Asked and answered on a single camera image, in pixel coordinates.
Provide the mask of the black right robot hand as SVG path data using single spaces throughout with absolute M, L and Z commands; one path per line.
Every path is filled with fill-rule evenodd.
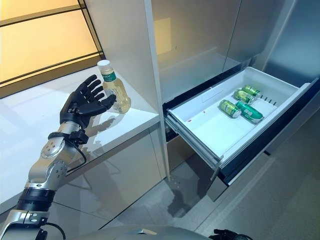
M 228 229 L 214 229 L 213 235 L 209 236 L 212 240 L 235 240 L 237 237 L 236 232 Z

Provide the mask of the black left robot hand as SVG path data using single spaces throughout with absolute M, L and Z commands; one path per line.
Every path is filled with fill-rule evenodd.
M 66 100 L 59 114 L 59 122 L 62 124 L 72 121 L 86 129 L 91 117 L 109 110 L 117 101 L 117 97 L 111 94 L 104 98 L 105 92 L 101 83 L 95 74 L 81 83 Z

